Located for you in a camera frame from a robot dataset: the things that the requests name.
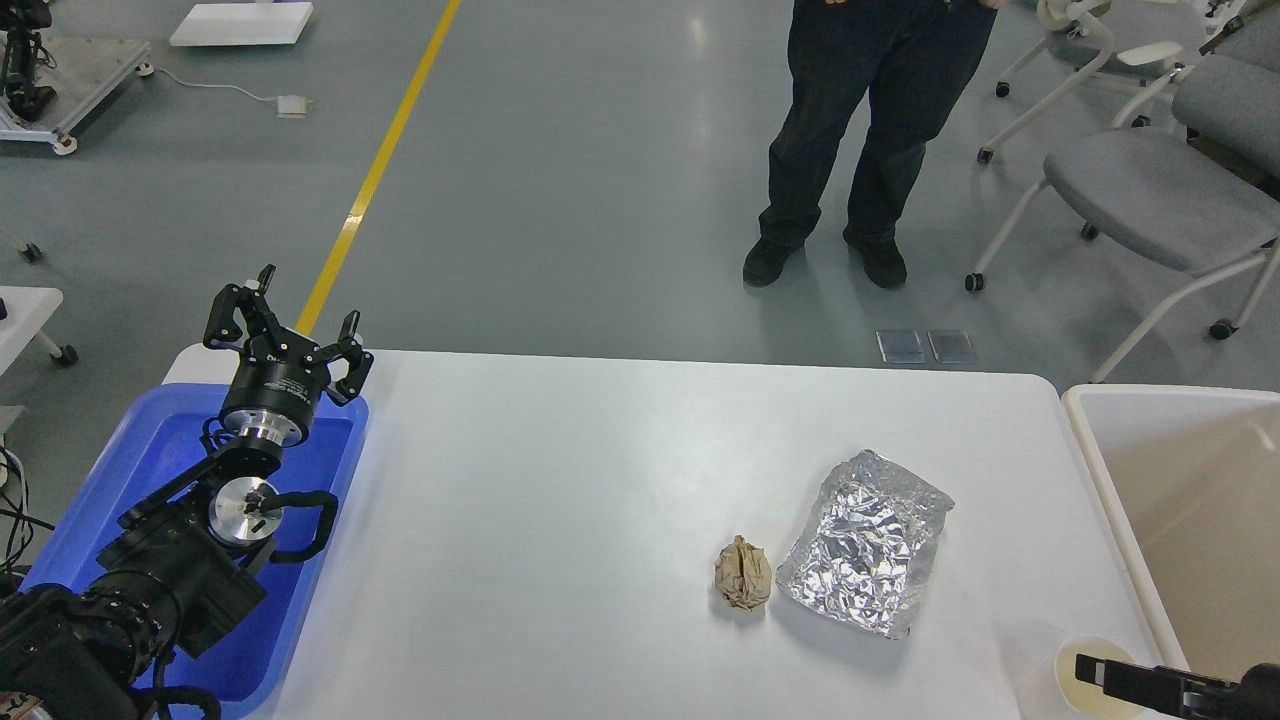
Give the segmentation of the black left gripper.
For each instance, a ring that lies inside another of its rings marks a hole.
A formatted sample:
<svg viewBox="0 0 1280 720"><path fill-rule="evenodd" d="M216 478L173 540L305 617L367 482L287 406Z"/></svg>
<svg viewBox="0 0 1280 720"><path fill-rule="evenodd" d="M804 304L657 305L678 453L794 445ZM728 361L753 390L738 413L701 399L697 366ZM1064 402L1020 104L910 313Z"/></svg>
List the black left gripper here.
<svg viewBox="0 0 1280 720"><path fill-rule="evenodd" d="M225 284L214 297L204 347L239 354L239 364L218 419L236 436L259 436L275 445L301 445L311 432L323 391L335 406L357 398L374 356L358 333L361 311L349 311L338 338L324 346L300 336L283 340L283 325L268 304L275 265L265 265L244 284ZM308 357L317 355L317 366ZM328 368L342 360L346 373Z"/></svg>

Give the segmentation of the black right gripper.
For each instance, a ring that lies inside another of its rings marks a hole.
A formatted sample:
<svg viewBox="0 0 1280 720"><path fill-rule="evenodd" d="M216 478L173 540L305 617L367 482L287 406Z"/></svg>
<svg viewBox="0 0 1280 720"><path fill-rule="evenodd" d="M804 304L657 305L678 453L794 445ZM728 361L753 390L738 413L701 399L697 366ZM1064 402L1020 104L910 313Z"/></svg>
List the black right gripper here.
<svg viewBox="0 0 1280 720"><path fill-rule="evenodd" d="M1156 702L1157 712L1179 719L1245 719L1245 678L1228 682L1174 667L1156 671L1087 653L1075 656L1075 679L1098 687L1110 698Z"/></svg>

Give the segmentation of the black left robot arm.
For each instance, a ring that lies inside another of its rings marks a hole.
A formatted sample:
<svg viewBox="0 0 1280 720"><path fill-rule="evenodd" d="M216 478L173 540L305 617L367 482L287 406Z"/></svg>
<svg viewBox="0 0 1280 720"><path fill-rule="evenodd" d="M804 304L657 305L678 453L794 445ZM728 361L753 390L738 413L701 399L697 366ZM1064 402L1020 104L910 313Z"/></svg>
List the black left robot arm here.
<svg viewBox="0 0 1280 720"><path fill-rule="evenodd" d="M375 357L346 315L320 345L283 325L268 302L275 273L225 284L202 342L238 357L225 398L202 425L202 457L116 519L82 591L32 585L3 601L3 698L24 719L169 719L177 705L219 719L211 691L170 685L192 659L265 601L268 565L300 565L329 544L340 501L329 489L278 489L285 451L306 442L324 398L361 393Z"/></svg>

